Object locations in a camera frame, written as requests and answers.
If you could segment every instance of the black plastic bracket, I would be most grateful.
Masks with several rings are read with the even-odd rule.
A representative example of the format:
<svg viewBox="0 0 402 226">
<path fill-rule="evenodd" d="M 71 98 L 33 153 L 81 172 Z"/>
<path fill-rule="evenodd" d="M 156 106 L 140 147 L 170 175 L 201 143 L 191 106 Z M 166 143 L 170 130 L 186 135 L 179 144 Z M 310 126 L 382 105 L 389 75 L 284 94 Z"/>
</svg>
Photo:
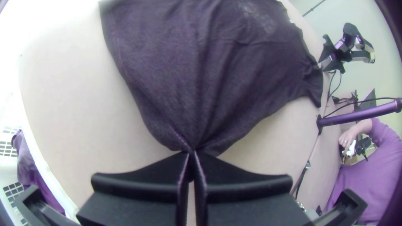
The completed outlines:
<svg viewBox="0 0 402 226">
<path fill-rule="evenodd" d="M 318 128 L 318 135 L 321 135 L 321 133 L 322 133 L 322 125 L 320 125 L 319 124 L 319 122 L 320 122 L 320 119 L 322 119 L 322 117 L 321 117 L 321 115 L 318 115 L 317 116 L 317 128 Z"/>
<path fill-rule="evenodd" d="M 290 176 L 255 174 L 208 154 L 181 152 L 137 171 L 93 175 L 94 194 L 77 219 L 84 226 L 185 226 L 192 180 L 198 226 L 338 225 L 333 222 L 356 221 L 366 208 L 357 195 L 346 191 L 336 211 L 322 216 L 333 219 L 310 222 L 289 194 Z M 31 225 L 77 226 L 52 209 L 36 186 L 15 202 Z"/>
</svg>

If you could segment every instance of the purple rod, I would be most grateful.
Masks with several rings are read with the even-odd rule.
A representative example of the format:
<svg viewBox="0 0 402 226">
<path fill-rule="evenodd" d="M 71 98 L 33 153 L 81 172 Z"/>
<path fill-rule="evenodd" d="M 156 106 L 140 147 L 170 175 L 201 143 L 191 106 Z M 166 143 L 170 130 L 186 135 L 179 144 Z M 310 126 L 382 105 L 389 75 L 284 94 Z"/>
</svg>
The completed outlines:
<svg viewBox="0 0 402 226">
<path fill-rule="evenodd" d="M 352 112 L 349 114 L 343 114 L 340 116 L 318 119 L 317 125 L 319 127 L 338 125 L 343 123 L 360 121 L 367 118 L 383 116 L 393 112 L 398 113 L 401 110 L 402 110 L 402 98 L 396 98 L 394 101 L 380 105 L 378 107 L 369 108 L 358 112 Z"/>
</svg>

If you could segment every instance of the black cable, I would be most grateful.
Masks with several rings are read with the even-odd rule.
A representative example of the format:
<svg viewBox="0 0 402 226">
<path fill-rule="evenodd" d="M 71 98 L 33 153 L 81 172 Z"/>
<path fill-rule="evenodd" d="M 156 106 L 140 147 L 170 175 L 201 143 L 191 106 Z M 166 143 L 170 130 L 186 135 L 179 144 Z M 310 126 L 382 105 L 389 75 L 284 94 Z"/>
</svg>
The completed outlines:
<svg viewBox="0 0 402 226">
<path fill-rule="evenodd" d="M 322 0 L 321 2 L 319 2 L 318 4 L 316 4 L 313 8 L 311 8 L 309 11 L 307 11 L 305 14 L 303 14 L 303 16 L 306 16 L 307 14 L 311 13 L 315 8 L 317 8 L 319 5 L 321 5 L 323 2 L 325 2 L 326 0 Z"/>
<path fill-rule="evenodd" d="M 331 78 L 331 81 L 330 81 L 330 88 L 328 89 L 327 101 L 328 101 L 328 99 L 332 96 L 332 94 L 334 94 L 335 91 L 338 90 L 338 88 L 340 87 L 340 83 L 342 82 L 342 73 L 341 73 L 341 74 L 340 74 L 340 79 L 339 79 L 339 84 L 338 84 L 338 86 L 337 86 L 337 87 L 335 88 L 335 90 L 332 91 L 332 93 L 330 94 L 332 79 L 334 78 L 335 74 L 336 74 L 336 71 L 333 73 L 332 78 Z"/>
<path fill-rule="evenodd" d="M 323 118 L 326 118 L 326 117 L 332 115 L 333 113 L 339 111 L 340 109 L 342 109 L 342 108 L 344 108 L 344 107 L 346 107 L 346 106 L 352 105 L 352 104 L 363 103 L 363 102 L 369 102 L 369 101 L 373 101 L 373 100 L 395 100 L 395 99 L 396 99 L 396 98 L 375 98 L 375 99 L 370 99 L 370 100 L 362 100 L 362 101 L 352 102 L 352 103 L 349 103 L 349 104 L 347 104 L 347 105 L 345 105 L 345 106 L 342 106 L 342 107 L 336 109 L 335 111 L 333 111 L 333 112 L 327 114 L 327 115 L 324 116 Z"/>
</svg>

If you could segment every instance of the purple fabric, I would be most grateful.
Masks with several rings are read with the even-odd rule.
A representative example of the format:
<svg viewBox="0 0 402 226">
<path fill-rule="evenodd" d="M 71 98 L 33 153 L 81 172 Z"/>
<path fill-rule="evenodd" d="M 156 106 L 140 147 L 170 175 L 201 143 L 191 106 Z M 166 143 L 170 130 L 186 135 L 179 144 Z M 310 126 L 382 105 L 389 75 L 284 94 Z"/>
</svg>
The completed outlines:
<svg viewBox="0 0 402 226">
<path fill-rule="evenodd" d="M 53 207 L 55 210 L 65 215 L 63 207 L 56 200 L 54 195 L 51 193 L 50 189 L 47 187 L 45 181 L 40 175 L 38 168 L 35 165 L 34 159 L 32 158 L 31 152 L 29 151 L 28 145 L 26 144 L 24 133 L 22 130 L 13 136 L 11 140 L 11 145 L 17 149 L 18 164 L 17 164 L 17 178 L 24 189 L 31 185 L 36 185 L 42 192 L 45 201 L 49 206 Z"/>
<path fill-rule="evenodd" d="M 338 174 L 325 210 L 331 209 L 344 189 L 351 189 L 368 204 L 362 223 L 378 223 L 395 190 L 402 170 L 402 141 L 398 134 L 378 119 L 368 134 L 378 149 L 355 165 L 343 166 Z"/>
<path fill-rule="evenodd" d="M 100 10 L 143 121 L 171 150 L 219 155 L 289 101 L 320 107 L 322 72 L 276 0 L 101 1 Z"/>
</svg>

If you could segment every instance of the white object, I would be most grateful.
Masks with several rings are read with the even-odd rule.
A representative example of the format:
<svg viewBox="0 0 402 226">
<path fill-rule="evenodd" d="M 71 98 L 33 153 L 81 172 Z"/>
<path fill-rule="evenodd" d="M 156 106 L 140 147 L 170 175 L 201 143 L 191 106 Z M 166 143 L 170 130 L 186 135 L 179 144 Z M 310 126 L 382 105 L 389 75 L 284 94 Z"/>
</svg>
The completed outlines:
<svg viewBox="0 0 402 226">
<path fill-rule="evenodd" d="M 342 151 L 342 154 L 349 159 L 352 158 L 356 154 L 355 146 L 356 146 L 356 140 L 353 140 L 352 144 L 349 146 L 349 150 Z"/>
</svg>

